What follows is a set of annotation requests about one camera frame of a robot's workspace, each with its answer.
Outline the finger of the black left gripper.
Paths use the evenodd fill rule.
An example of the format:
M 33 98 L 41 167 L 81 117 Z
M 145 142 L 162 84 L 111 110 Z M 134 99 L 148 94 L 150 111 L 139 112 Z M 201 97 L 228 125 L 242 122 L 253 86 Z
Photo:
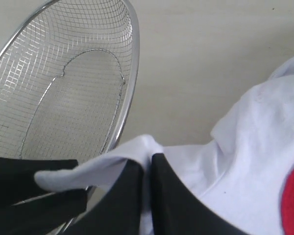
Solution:
M 0 208 L 0 235 L 46 235 L 85 212 L 84 189 L 52 194 L 26 203 Z
M 38 171 L 73 169 L 77 160 L 21 160 L 0 157 L 0 208 L 47 194 L 34 180 Z

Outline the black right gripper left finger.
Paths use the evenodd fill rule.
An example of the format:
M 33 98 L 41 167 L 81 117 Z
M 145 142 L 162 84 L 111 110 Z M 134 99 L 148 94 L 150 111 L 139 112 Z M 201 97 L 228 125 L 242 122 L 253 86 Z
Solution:
M 135 161 L 128 160 L 106 195 L 77 223 L 66 229 L 66 234 L 139 234 L 143 175 L 142 167 Z

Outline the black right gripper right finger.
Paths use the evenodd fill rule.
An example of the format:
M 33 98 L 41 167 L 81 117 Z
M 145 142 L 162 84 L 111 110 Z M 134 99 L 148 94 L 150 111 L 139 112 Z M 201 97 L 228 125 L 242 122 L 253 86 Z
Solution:
M 185 187 L 164 154 L 151 161 L 151 211 L 156 235 L 244 235 Z

